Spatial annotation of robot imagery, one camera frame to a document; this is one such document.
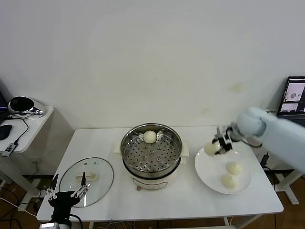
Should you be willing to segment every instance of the computer screen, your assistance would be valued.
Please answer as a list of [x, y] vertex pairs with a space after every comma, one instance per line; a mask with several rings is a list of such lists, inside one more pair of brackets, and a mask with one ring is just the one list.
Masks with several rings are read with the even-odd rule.
[[305, 76], [287, 80], [278, 115], [305, 115]]

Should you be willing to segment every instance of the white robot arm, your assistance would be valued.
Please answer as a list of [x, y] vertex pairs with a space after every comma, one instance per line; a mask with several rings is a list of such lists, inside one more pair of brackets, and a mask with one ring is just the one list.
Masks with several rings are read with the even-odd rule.
[[215, 140], [218, 153], [232, 149], [231, 142], [252, 137], [266, 150], [305, 173], [305, 128], [285, 119], [279, 119], [266, 111], [249, 107], [231, 123], [225, 131], [217, 129]]

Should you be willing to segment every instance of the stainless steel pot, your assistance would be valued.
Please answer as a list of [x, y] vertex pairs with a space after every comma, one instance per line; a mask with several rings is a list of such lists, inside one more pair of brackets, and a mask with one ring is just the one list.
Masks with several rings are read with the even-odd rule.
[[[152, 130], [156, 142], [148, 144], [143, 135]], [[146, 123], [130, 130], [121, 141], [120, 151], [126, 169], [142, 179], [161, 179], [170, 175], [180, 163], [182, 141], [170, 127]]]

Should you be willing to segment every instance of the white shelf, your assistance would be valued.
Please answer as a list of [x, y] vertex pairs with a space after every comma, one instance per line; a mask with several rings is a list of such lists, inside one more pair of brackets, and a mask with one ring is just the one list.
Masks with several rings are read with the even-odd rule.
[[[23, 153], [29, 148], [37, 133], [43, 127], [54, 110], [52, 106], [46, 106], [46, 109], [46, 114], [41, 118], [25, 119], [26, 123], [29, 125], [29, 130], [20, 138], [18, 146], [13, 153]], [[5, 120], [1, 125], [8, 124], [12, 125], [12, 130], [6, 139], [0, 140], [0, 152], [4, 152], [9, 144], [13, 143], [27, 128], [22, 120], [17, 119]]]

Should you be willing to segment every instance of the wall stain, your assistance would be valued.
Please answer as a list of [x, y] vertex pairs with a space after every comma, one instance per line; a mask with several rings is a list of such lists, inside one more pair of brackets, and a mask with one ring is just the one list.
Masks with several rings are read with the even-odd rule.
[[229, 92], [242, 92], [244, 89], [244, 83], [236, 83], [228, 87]]
[[205, 115], [206, 113], [208, 113], [210, 111], [209, 107], [205, 107], [204, 109], [202, 109], [201, 114]]

